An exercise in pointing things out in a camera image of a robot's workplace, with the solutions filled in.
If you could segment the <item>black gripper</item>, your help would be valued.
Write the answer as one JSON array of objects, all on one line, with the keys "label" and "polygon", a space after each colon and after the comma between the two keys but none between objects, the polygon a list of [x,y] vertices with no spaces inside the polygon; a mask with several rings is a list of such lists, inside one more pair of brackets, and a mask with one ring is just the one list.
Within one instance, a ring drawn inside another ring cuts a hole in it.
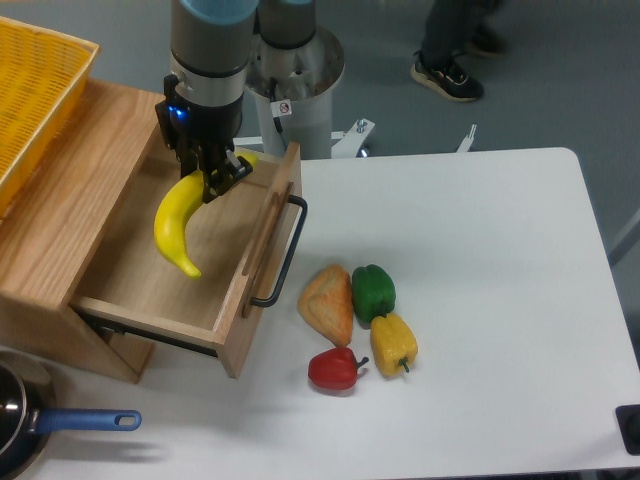
[{"label": "black gripper", "polygon": [[165,145],[177,153],[180,177],[201,170],[202,200],[208,204],[254,171],[252,155],[232,150],[241,126],[243,95],[226,105],[205,106],[179,94],[180,85],[175,74],[164,77],[165,97],[155,112]]}]

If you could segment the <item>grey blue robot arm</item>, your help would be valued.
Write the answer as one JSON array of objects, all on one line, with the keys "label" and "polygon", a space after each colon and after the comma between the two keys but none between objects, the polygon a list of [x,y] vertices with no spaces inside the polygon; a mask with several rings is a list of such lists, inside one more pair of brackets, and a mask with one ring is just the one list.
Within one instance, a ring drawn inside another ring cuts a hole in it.
[{"label": "grey blue robot arm", "polygon": [[172,2],[171,72],[155,111],[180,175],[202,180],[203,202],[225,194],[252,171],[247,161],[228,155],[242,124],[254,36],[290,49],[308,43],[315,32],[312,1]]}]

